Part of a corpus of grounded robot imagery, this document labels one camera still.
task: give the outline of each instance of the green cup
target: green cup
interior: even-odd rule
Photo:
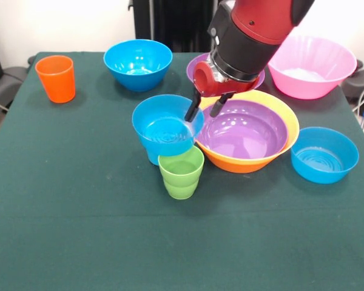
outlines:
[[[204,166],[204,155],[193,146],[178,156],[159,156],[159,168],[169,195],[175,199],[190,198],[197,188]]]

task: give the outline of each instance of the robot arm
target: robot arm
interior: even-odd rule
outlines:
[[[214,48],[194,69],[196,94],[185,116],[194,118],[200,98],[220,96],[211,116],[234,93],[248,91],[282,42],[309,11],[314,0],[223,1],[208,28]]]

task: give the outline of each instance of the blue bowl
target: blue bowl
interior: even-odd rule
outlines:
[[[178,95],[157,95],[133,111],[133,127],[152,164],[158,165],[158,156],[180,155],[194,145],[204,126],[204,115],[199,110],[191,123],[186,122],[184,116],[191,103]]]
[[[295,171],[318,184],[340,181],[359,161],[356,145],[345,135],[324,127],[307,127],[299,131],[291,148]]]
[[[104,63],[125,88],[144,92],[162,81],[172,60],[171,50],[157,41],[134,39],[114,45],[104,54]]]

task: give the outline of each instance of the orange bowl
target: orange bowl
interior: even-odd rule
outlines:
[[[202,98],[200,108],[204,110],[206,107],[214,104],[218,98],[219,97]],[[298,118],[291,108],[282,100],[258,90],[235,94],[232,99],[252,101],[270,108],[284,120],[289,137],[285,147],[280,152],[260,159],[237,159],[224,156],[205,147],[196,140],[207,158],[217,167],[232,173],[251,173],[260,170],[277,156],[287,152],[295,144],[299,135]]]

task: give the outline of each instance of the orange cup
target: orange cup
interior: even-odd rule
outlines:
[[[66,103],[75,97],[73,60],[67,56],[48,56],[35,65],[47,96],[54,103]]]

